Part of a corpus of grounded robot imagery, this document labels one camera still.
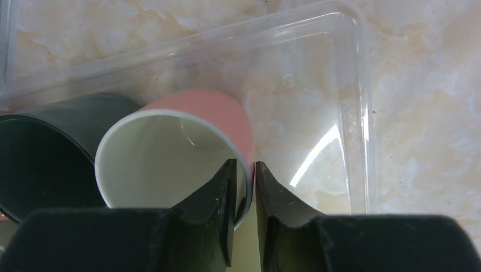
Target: circular mark on plastic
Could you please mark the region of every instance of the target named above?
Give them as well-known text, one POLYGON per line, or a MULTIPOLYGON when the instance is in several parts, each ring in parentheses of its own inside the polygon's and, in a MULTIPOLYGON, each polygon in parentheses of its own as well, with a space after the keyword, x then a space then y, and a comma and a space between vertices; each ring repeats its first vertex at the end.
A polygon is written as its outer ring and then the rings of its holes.
POLYGON ((285 87, 292 87, 296 83, 296 79, 294 79, 294 76, 291 74, 286 74, 282 78, 282 83, 285 87))

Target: beige marble tile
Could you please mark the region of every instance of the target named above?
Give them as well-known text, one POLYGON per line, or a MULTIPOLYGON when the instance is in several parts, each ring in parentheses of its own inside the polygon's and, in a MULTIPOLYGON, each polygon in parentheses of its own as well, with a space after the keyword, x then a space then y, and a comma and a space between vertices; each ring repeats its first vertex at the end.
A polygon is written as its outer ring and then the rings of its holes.
MULTIPOLYGON (((14 77, 61 70, 308 2, 21 0, 14 77)), ((481 3, 354 2, 369 24, 379 211, 453 216, 481 247, 481 3)), ((328 185, 317 194, 309 188, 296 193, 312 205, 343 194, 328 185)))

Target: black cup rim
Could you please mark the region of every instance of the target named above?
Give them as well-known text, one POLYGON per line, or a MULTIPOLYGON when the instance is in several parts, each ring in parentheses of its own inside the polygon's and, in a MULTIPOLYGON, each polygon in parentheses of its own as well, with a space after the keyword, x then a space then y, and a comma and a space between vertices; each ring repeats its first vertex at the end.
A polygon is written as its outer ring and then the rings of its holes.
MULTIPOLYGON (((78 149, 80 149, 82 151, 82 154, 84 154, 84 156, 86 156, 88 158, 88 160, 90 161, 92 166, 95 165, 94 159, 85 150, 85 148, 83 148, 75 139, 73 139, 70 135, 66 134, 64 131, 62 131, 58 127, 56 127, 56 126, 54 126, 54 125, 52 125, 48 122, 45 122, 41 119, 31 117, 31 116, 21 115, 21 114, 7 114, 7 115, 0 116, 0 123, 3 122, 3 121, 11 121, 11 120, 32 122, 32 123, 37 124, 37 125, 43 125, 46 128, 51 129, 55 133, 59 133, 60 135, 62 135, 66 139, 68 139, 72 144, 74 144, 78 149)), ((5 210, 2 208, 2 206, 3 206, 2 200, 0 199, 0 213, 2 213, 5 217, 7 217, 9 220, 12 220, 15 223, 22 223, 22 221, 18 220, 17 218, 14 218, 13 216, 11 216, 7 212, 5 212, 5 210)))

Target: transparent tray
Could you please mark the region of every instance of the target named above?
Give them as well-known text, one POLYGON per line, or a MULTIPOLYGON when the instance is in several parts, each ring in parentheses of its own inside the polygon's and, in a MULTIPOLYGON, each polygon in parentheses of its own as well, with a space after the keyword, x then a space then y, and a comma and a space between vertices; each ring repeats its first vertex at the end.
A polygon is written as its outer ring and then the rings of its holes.
POLYGON ((0 111, 94 92, 147 104, 215 88, 245 107, 257 160, 289 190, 324 213, 375 212, 366 23, 354 5, 320 2, 24 77, 11 76, 15 30, 1 19, 0 111))

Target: pink cup exterior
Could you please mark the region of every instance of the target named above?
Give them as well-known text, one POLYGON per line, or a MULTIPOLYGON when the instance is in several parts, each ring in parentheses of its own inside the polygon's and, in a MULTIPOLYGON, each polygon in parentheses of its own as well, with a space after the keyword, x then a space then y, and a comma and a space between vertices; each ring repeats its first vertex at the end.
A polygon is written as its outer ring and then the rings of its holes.
POLYGON ((244 108, 232 97, 207 88, 184 90, 165 96, 139 111, 151 109, 183 112, 213 125, 237 147, 254 179, 255 142, 252 126, 244 108))

